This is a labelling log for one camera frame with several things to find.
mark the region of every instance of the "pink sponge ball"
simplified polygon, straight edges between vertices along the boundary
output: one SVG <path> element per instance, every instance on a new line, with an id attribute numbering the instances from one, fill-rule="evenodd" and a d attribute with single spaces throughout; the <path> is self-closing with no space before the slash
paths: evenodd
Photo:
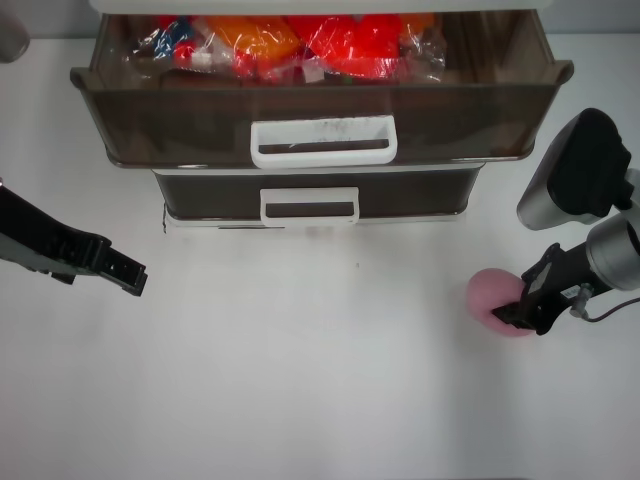
<path id="1" fill-rule="evenodd" d="M 492 310 L 520 301 L 525 283 L 504 270 L 489 269 L 476 273 L 467 286 L 467 309 L 487 328 L 506 337 L 525 337 L 533 330 L 521 330 L 503 323 Z"/>

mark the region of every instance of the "orange object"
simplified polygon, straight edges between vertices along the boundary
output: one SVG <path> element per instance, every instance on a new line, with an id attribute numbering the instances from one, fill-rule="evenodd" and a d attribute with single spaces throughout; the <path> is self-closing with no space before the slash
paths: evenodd
<path id="1" fill-rule="evenodd" d="M 236 54 L 256 60 L 279 60 L 291 56 L 300 40 L 282 17 L 207 16 L 211 31 Z"/>
<path id="2" fill-rule="evenodd" d="M 400 43 L 404 46 L 412 46 L 422 38 L 422 32 L 436 25 L 436 16 L 433 13 L 401 13 L 402 33 Z"/>

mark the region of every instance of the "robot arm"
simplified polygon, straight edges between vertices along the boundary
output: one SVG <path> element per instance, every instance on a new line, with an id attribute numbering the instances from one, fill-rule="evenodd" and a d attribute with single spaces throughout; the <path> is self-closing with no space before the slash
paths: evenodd
<path id="1" fill-rule="evenodd" d="M 111 241 L 63 225 L 2 185 L 0 259 L 71 285 L 76 275 L 102 277 L 140 296 L 145 266 L 111 248 Z"/>
<path id="2" fill-rule="evenodd" d="M 551 246 L 522 275 L 520 302 L 492 311 L 502 322 L 544 335 L 567 308 L 586 321 L 587 302 L 611 290 L 640 288 L 640 172 L 613 121 L 590 109 L 555 139 L 520 204 L 520 221 L 531 230 L 570 221 L 597 225 L 587 241 L 567 252 Z"/>

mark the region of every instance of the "white surface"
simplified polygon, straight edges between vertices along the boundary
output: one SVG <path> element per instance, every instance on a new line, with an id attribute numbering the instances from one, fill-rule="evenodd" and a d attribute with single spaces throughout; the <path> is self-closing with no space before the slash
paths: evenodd
<path id="1" fill-rule="evenodd" d="M 298 153 L 260 152 L 263 145 L 387 140 L 385 148 Z M 281 120 L 251 124 L 251 160 L 258 168 L 317 168 L 384 165 L 396 158 L 398 137 L 393 115 L 357 118 Z"/>
<path id="2" fill-rule="evenodd" d="M 553 0 L 89 0 L 102 13 L 318 15 L 340 13 L 531 10 Z"/>
<path id="3" fill-rule="evenodd" d="M 352 203 L 353 214 L 334 217 L 270 218 L 267 205 Z M 358 188 L 276 188 L 260 190 L 260 220 L 266 227 L 345 227 L 360 219 Z"/>
<path id="4" fill-rule="evenodd" d="M 0 65 L 5 183 L 149 273 L 134 298 L 0 264 L 0 478 L 637 479 L 638 309 L 506 340 L 463 305 L 476 271 L 586 238 L 515 213 L 575 114 L 605 110 L 640 153 L 640 37 L 551 44 L 576 76 L 534 154 L 487 165 L 460 221 L 307 231 L 164 235 L 153 175 L 107 161 L 69 83 L 92 42 Z"/>

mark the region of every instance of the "drawer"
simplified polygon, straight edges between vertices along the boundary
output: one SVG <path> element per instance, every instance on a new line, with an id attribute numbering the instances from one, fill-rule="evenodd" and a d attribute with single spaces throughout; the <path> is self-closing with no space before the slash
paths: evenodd
<path id="1" fill-rule="evenodd" d="M 261 210 L 266 209 L 267 216 L 277 219 L 275 225 L 279 226 L 280 220 L 290 223 L 300 218 L 344 220 L 352 218 L 356 210 L 362 221 L 416 221 L 422 217 L 455 215 L 465 210 L 481 167 L 482 164 L 409 170 L 345 168 L 342 173 L 317 169 L 314 173 L 278 175 L 264 174 L 261 170 L 241 175 L 214 174 L 213 170 L 200 171 L 198 175 L 171 170 L 155 173 L 167 211 L 174 219 L 205 220 L 216 225 L 263 225 Z M 352 189 L 357 190 L 355 201 L 349 196 L 353 194 L 348 193 Z M 292 200 L 279 200 L 283 190 L 291 192 L 285 192 L 285 197 L 289 195 Z"/>
<path id="2" fill-rule="evenodd" d="M 441 14 L 447 58 L 438 83 L 287 87 L 177 71 L 142 76 L 128 60 L 132 21 L 104 15 L 90 67 L 71 72 L 108 157 L 122 167 L 256 169 L 256 122 L 378 116 L 394 120 L 390 166 L 519 159 L 573 74 L 571 62 L 553 58 L 535 11 Z"/>

